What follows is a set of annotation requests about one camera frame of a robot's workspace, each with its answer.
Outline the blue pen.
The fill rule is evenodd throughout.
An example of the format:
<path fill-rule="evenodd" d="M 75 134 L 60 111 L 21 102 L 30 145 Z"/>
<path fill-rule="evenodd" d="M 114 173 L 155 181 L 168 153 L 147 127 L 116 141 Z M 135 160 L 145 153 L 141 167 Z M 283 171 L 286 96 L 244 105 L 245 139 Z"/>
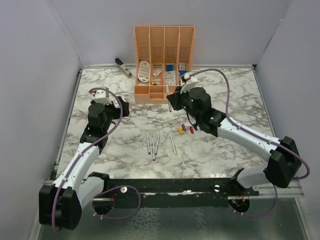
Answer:
<path fill-rule="evenodd" d="M 146 131 L 146 142 L 147 142 L 147 152 L 150 155 L 151 154 L 151 147 L 150 147 L 150 138 L 149 138 L 148 131 Z"/>

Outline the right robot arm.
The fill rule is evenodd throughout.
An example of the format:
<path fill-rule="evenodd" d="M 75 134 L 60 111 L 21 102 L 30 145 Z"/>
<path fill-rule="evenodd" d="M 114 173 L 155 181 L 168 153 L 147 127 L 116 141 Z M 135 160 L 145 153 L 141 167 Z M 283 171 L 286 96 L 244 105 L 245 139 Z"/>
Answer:
<path fill-rule="evenodd" d="M 249 169 L 241 168 L 232 176 L 229 189 L 234 195 L 240 196 L 252 186 L 267 183 L 279 188 L 288 187 L 302 165 L 292 138 L 278 139 L 237 123 L 212 107 L 211 97 L 203 87 L 194 87 L 187 92 L 181 92 L 181 89 L 177 87 L 166 97 L 175 111 L 184 110 L 201 131 L 230 140 L 266 162 Z"/>

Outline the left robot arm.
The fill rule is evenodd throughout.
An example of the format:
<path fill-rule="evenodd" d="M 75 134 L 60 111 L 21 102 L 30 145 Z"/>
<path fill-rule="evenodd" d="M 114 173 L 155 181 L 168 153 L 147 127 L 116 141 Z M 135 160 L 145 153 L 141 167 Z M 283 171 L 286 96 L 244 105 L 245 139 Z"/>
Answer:
<path fill-rule="evenodd" d="M 74 230 L 83 209 L 97 195 L 106 197 L 111 190 L 108 182 L 98 175 L 84 177 L 90 166 L 102 153 L 114 120 L 120 122 L 129 115 L 129 103 L 116 96 L 119 106 L 112 101 L 103 104 L 96 99 L 88 108 L 88 124 L 80 138 L 77 151 L 64 172 L 51 184 L 43 185 L 38 194 L 39 223 L 50 225 L 53 230 Z"/>

